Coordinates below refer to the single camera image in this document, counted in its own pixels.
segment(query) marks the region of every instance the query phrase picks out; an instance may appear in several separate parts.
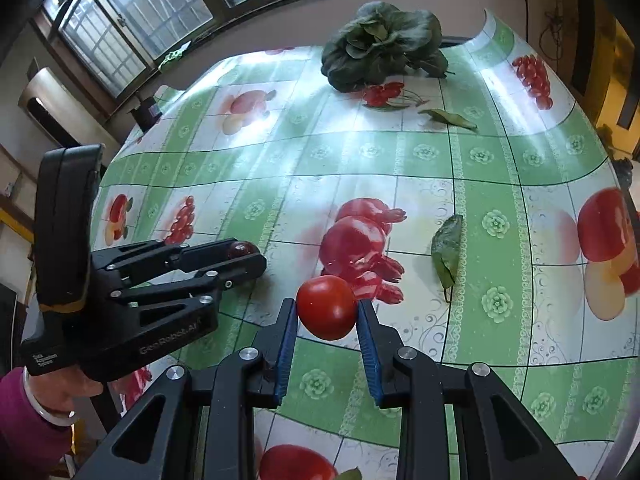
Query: leaf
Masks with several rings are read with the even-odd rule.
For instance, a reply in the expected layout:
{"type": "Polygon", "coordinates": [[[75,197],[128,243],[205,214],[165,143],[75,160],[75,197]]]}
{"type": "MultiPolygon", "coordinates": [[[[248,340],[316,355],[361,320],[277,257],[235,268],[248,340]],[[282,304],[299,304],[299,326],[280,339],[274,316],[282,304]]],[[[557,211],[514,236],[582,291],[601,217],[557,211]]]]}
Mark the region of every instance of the leaf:
{"type": "Polygon", "coordinates": [[[431,118],[444,124],[452,124],[453,126],[460,126],[461,128],[468,128],[469,130],[477,130],[478,126],[471,121],[467,121],[460,114],[451,114],[438,108],[422,108],[418,110],[419,114],[429,114],[431,118]]]}
{"type": "Polygon", "coordinates": [[[347,51],[347,54],[353,57],[353,59],[362,59],[369,53],[368,50],[359,49],[351,43],[347,44],[347,48],[345,50],[347,51]]]}
{"type": "Polygon", "coordinates": [[[444,290],[456,283],[462,220],[462,215],[450,216],[431,239],[431,259],[444,290]]]}
{"type": "Polygon", "coordinates": [[[386,28],[381,23],[376,23],[374,25],[363,25],[362,28],[366,30],[370,35],[378,38],[380,41],[386,40],[386,28]]]}
{"type": "Polygon", "coordinates": [[[354,469],[347,469],[334,477],[334,480],[362,480],[362,473],[355,467],[354,469]]]}

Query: metal screw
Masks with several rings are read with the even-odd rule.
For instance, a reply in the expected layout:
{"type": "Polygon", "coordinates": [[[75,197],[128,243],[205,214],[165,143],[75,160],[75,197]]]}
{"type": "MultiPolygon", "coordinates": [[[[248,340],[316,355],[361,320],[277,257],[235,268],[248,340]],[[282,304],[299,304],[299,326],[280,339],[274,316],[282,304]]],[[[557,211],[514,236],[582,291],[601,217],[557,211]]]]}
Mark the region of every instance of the metal screw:
{"type": "Polygon", "coordinates": [[[487,377],[491,373],[491,368],[485,363],[474,363],[471,371],[480,377],[487,377]]]}
{"type": "Polygon", "coordinates": [[[401,359],[415,359],[418,355],[418,351],[410,346],[402,346],[398,349],[398,357],[401,359]]]}
{"type": "Polygon", "coordinates": [[[171,366],[166,370],[166,376],[172,381],[180,379],[184,375],[184,368],[181,366],[171,366]]]}
{"type": "Polygon", "coordinates": [[[243,361],[253,361],[258,357],[258,351],[254,347],[248,346],[247,348],[243,348],[239,355],[243,361]]]}

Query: human hand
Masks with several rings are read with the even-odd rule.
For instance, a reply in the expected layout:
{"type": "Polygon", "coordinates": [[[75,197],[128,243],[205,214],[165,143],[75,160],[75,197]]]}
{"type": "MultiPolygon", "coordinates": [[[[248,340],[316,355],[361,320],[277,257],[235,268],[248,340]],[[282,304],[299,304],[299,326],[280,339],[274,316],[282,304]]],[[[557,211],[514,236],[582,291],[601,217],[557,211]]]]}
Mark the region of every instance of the human hand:
{"type": "Polygon", "coordinates": [[[102,393],[102,384],[87,377],[78,365],[29,376],[29,388],[40,405],[50,413],[72,412],[73,397],[93,397],[102,393]]]}

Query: bangle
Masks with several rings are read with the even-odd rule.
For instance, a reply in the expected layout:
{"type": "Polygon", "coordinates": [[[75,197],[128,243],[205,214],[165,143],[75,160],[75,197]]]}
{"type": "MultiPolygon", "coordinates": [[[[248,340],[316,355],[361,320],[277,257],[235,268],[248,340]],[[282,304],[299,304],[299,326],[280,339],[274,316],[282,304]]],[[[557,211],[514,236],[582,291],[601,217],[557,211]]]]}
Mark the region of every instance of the bangle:
{"type": "Polygon", "coordinates": [[[76,412],[70,412],[68,416],[55,416],[42,407],[38,402],[38,399],[33,395],[31,387],[29,386],[29,372],[27,371],[27,367],[24,367],[24,372],[22,374],[22,385],[24,386],[24,393],[27,394],[27,399],[29,399],[30,405],[47,422],[50,422],[54,426],[68,428],[78,420],[79,415],[76,412]]]}

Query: flower pattern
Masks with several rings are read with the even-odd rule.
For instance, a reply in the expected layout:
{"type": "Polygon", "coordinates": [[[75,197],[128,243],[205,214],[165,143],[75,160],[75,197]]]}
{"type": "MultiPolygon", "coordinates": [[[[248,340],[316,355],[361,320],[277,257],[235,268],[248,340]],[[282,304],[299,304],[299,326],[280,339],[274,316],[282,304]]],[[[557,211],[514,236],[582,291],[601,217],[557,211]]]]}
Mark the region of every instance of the flower pattern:
{"type": "Polygon", "coordinates": [[[482,308],[496,323],[502,323],[511,315],[513,301],[503,286],[492,286],[482,297],[482,308]]]}
{"type": "Polygon", "coordinates": [[[522,160],[530,166],[537,168],[545,163],[545,156],[542,153],[527,150],[522,154],[522,160]]]}
{"type": "Polygon", "coordinates": [[[602,386],[594,386],[582,403],[582,409],[590,415],[597,415],[609,402],[609,394],[602,386]]]}
{"type": "Polygon", "coordinates": [[[302,376],[300,389],[313,400],[324,399],[334,392],[331,378],[319,368],[314,368],[302,376]]]}
{"type": "Polygon", "coordinates": [[[481,110],[477,106],[468,106],[464,110],[462,110],[464,114],[473,119],[479,119],[484,116],[484,110],[481,110]]]}
{"type": "Polygon", "coordinates": [[[567,139],[565,147],[569,155],[580,155],[584,150],[584,136],[579,134],[572,135],[567,139]]]}
{"type": "Polygon", "coordinates": [[[480,164],[487,165],[494,160],[494,154],[484,148],[472,148],[469,152],[471,160],[479,162],[480,164]]]}
{"type": "Polygon", "coordinates": [[[258,200],[254,200],[251,202],[244,210],[244,219],[245,220],[255,220],[264,213],[264,200],[259,198],[258,200]]]}
{"type": "Polygon", "coordinates": [[[531,403],[531,414],[538,422],[542,422],[548,418],[555,409],[556,400],[553,395],[547,392],[540,393],[539,396],[531,403]]]}
{"type": "Polygon", "coordinates": [[[491,236],[495,236],[497,238],[504,238],[504,235],[507,234],[509,227],[509,221],[507,217],[503,215],[497,209],[493,211],[489,211],[484,218],[482,218],[482,227],[487,231],[491,236]]]}
{"type": "Polygon", "coordinates": [[[438,155],[440,155],[440,152],[428,144],[418,144],[414,148],[414,156],[421,158],[422,160],[433,160],[438,155]]]}
{"type": "Polygon", "coordinates": [[[331,148],[329,146],[318,146],[314,149],[309,155],[317,160],[322,160],[323,158],[327,158],[327,156],[331,155],[331,148]]]}
{"type": "Polygon", "coordinates": [[[189,174],[193,173],[193,170],[195,170],[195,169],[196,169],[196,165],[193,162],[190,162],[189,164],[187,164],[184,167],[184,174],[185,175],[189,175],[189,174]]]}
{"type": "Polygon", "coordinates": [[[366,156],[367,158],[376,158],[382,154],[382,151],[382,148],[371,142],[367,142],[360,147],[360,155],[366,156]]]}

